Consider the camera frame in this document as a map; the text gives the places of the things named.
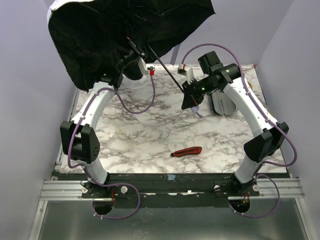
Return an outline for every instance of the screw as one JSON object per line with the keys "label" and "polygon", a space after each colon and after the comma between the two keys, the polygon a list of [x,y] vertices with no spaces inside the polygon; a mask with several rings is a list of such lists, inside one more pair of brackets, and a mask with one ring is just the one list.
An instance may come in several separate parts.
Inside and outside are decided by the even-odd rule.
{"label": "screw", "polygon": [[215,185],[215,186],[213,187],[213,190],[214,190],[215,192],[219,192],[219,191],[221,190],[221,188],[220,188],[219,185]]}
{"label": "screw", "polygon": [[257,184],[252,186],[253,191],[258,192],[259,191],[259,186]]}
{"label": "screw", "polygon": [[125,194],[126,192],[128,192],[128,188],[126,186],[122,186],[121,193]]}
{"label": "screw", "polygon": [[81,189],[81,192],[82,192],[83,194],[86,194],[86,193],[88,192],[88,189],[86,189],[85,187],[83,187],[83,188]]}

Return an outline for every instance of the table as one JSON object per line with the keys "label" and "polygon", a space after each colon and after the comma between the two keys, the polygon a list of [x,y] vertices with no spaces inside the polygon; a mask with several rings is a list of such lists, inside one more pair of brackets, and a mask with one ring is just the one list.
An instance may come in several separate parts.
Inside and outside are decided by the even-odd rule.
{"label": "table", "polygon": [[[177,74],[177,66],[167,67],[180,84],[185,81]],[[253,92],[266,106],[254,66],[242,68]],[[204,77],[200,66],[194,66],[193,71],[196,79]],[[189,109],[181,110],[183,94],[160,65],[155,66],[154,82],[155,101],[146,113],[127,113],[117,97],[104,109],[96,127],[102,166],[109,173],[233,173],[243,160],[244,144],[253,138],[242,114],[217,115],[206,96],[199,111],[204,118],[200,119]],[[141,111],[152,98],[150,77],[137,81],[124,78],[118,92],[129,109]],[[79,93],[76,113],[89,94]],[[202,147],[202,152],[170,157],[174,151],[193,146]],[[284,163],[280,150],[270,160]],[[83,169],[70,169],[63,155],[60,172],[83,173]],[[260,172],[285,173],[286,169],[266,164]]]}

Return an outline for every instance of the lavender wall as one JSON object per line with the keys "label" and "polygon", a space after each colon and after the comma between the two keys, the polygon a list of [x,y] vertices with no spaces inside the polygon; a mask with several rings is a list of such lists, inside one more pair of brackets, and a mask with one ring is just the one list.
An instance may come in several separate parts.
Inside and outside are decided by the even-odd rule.
{"label": "lavender wall", "polygon": [[[290,127],[299,176],[320,237],[320,1],[294,0],[257,66],[268,108]],[[293,159],[288,144],[285,161]]]}
{"label": "lavender wall", "polygon": [[0,239],[29,237],[75,88],[42,0],[0,1]]}
{"label": "lavender wall", "polygon": [[[242,64],[257,64],[292,2],[293,0],[212,0],[216,14],[181,44],[177,63],[192,47],[202,43],[215,43],[231,49]],[[197,59],[210,51],[216,51],[224,64],[234,62],[228,52],[208,46],[193,51],[186,63],[197,64]]]}

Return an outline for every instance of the metal rail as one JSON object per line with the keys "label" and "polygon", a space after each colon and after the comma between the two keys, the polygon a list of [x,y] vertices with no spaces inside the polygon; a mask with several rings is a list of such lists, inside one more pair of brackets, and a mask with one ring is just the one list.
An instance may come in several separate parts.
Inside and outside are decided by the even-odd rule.
{"label": "metal rail", "polygon": [[[284,199],[303,198],[304,193],[298,178],[274,178]],[[40,201],[111,201],[111,198],[82,198],[81,185],[86,181],[44,181],[40,194]],[[277,198],[277,191],[272,182],[268,179],[258,179],[260,196],[252,196],[251,199],[274,199]],[[241,196],[229,197],[229,200],[240,199]]]}

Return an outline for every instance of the black cloth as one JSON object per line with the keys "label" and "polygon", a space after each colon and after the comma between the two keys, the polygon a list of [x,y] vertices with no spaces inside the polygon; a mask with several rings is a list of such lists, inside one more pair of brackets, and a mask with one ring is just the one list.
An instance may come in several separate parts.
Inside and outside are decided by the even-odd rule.
{"label": "black cloth", "polygon": [[[182,43],[214,9],[210,0],[94,0],[69,2],[52,13],[48,28],[75,86],[88,91],[115,69],[114,49],[131,49],[130,37],[147,54],[146,63]],[[137,65],[124,71],[139,79]]]}

